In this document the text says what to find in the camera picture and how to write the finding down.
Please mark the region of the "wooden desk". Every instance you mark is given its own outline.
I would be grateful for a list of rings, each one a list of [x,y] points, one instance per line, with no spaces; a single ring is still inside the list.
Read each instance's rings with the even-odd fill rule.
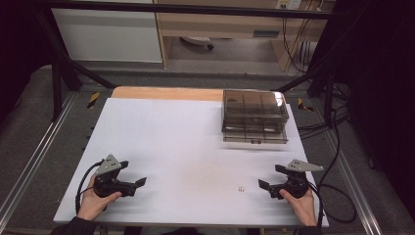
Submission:
[[[156,4],[242,7],[276,9],[277,0],[153,0]],[[333,5],[325,0],[301,0],[298,11],[318,12]],[[302,42],[318,42],[326,26],[325,20],[272,19],[265,17],[218,16],[196,14],[157,13],[161,39],[161,54],[168,60],[173,37],[260,38],[271,42],[278,64],[286,71],[294,63],[294,56]]]

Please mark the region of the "person's left hand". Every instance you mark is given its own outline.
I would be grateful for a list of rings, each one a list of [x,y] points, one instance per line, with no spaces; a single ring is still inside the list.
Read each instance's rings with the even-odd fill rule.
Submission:
[[[93,190],[94,180],[95,176],[92,176],[88,183],[88,190],[83,193],[80,208],[76,214],[77,217],[84,220],[95,220],[107,205],[115,202],[121,197],[120,192],[114,192],[105,198],[97,196]]]

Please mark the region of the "person's right hand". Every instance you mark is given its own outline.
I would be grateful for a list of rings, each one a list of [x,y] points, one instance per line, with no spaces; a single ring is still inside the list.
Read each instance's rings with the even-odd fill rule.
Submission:
[[[301,225],[317,225],[313,192],[310,189],[301,198],[295,198],[285,189],[281,189],[279,193],[290,204]]]

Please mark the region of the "black metal frame bar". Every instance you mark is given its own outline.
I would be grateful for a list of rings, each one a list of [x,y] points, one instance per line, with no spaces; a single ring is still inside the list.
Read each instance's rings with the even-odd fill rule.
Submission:
[[[94,10],[94,11],[122,11],[143,13],[171,13],[171,14],[196,14],[218,16],[244,16],[286,19],[313,19],[329,20],[338,18],[341,14],[333,12],[311,12],[294,10],[267,10],[257,8],[196,6],[196,5],[171,5],[171,4],[146,4],[146,3],[122,3],[81,0],[35,0],[42,7],[55,9]]]

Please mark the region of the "black metal stand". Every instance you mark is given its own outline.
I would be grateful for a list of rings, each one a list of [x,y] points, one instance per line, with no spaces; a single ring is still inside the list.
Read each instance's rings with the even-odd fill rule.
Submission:
[[[276,91],[285,93],[311,79],[307,94],[310,98],[316,98],[321,93],[325,94],[323,119],[329,127],[332,127],[334,125],[334,122],[332,121],[334,73],[334,69],[330,69],[328,66],[319,65],[315,69],[309,69],[304,75],[293,81],[276,88]]]
[[[82,83],[77,75],[79,72],[106,88],[116,88],[115,84],[83,67],[80,63],[74,61],[69,56],[69,52],[66,49],[58,28],[53,27],[52,19],[49,18],[52,13],[48,13],[45,9],[34,9],[32,14],[35,17],[39,27],[42,29],[43,34],[47,38],[47,45],[50,50],[50,59],[52,60],[51,66],[54,101],[52,121],[57,120],[63,112],[64,102],[62,82],[67,85],[70,91],[79,91],[82,88]]]

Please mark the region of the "white cabinet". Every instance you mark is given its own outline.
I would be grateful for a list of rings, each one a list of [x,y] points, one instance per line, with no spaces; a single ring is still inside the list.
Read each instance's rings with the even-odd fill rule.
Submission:
[[[73,60],[162,61],[154,13],[68,9],[52,12]]]

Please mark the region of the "white chair base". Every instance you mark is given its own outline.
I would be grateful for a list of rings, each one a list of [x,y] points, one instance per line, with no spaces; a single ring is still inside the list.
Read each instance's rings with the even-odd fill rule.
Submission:
[[[212,50],[214,46],[211,43],[211,40],[208,37],[188,37],[182,36],[182,40],[199,46],[205,46],[208,50]]]

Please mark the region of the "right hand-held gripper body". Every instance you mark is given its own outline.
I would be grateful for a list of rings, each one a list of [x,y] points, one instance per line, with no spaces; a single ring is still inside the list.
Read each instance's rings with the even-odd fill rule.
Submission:
[[[272,198],[282,199],[279,191],[281,189],[287,190],[295,198],[301,198],[308,190],[308,180],[306,177],[307,171],[322,171],[324,169],[321,165],[310,164],[300,160],[292,160],[285,168],[289,174],[287,181],[283,184],[270,185],[268,192]]]

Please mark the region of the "white power strip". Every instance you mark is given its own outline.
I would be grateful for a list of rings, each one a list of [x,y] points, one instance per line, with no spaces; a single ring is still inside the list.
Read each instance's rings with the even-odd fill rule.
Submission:
[[[297,10],[301,0],[277,0],[275,8],[282,10]]]

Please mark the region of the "transparent brown drawer organizer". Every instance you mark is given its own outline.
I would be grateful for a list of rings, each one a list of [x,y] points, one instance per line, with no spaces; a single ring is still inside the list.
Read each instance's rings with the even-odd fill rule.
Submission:
[[[281,92],[224,90],[222,96],[223,140],[250,144],[286,144],[290,116]]]

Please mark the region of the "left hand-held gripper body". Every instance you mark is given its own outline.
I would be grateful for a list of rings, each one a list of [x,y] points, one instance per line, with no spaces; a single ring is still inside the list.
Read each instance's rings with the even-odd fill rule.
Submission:
[[[121,167],[120,162],[109,154],[95,172],[93,189],[97,196],[105,198],[114,192],[120,192],[122,197],[132,197],[136,187],[134,183],[123,182],[117,179]]]

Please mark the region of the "aluminium floor rail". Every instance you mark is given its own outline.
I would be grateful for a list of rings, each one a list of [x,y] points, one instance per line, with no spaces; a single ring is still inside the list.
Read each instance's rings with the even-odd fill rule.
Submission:
[[[338,157],[338,169],[344,179],[347,191],[349,192],[351,200],[354,203],[366,234],[382,235],[382,229],[376,219],[376,216],[373,214],[363,190],[357,181],[357,178],[354,176],[352,169],[346,160],[346,156],[340,147],[340,138],[333,129],[330,129],[326,136],[335,152],[335,155]]]
[[[73,100],[76,96],[76,92],[69,93],[69,95],[63,103],[62,112],[58,115],[57,119],[52,121],[48,126],[48,129],[46,130],[36,149],[32,153],[17,182],[14,184],[5,201],[1,204],[0,233],[7,226],[7,223],[9,222],[16,207],[22,199],[25,190],[27,189],[31,179],[33,178],[33,175],[41,165],[44,156],[47,154],[52,142],[54,141],[57,133],[59,132],[63,122],[65,121],[72,107]]]

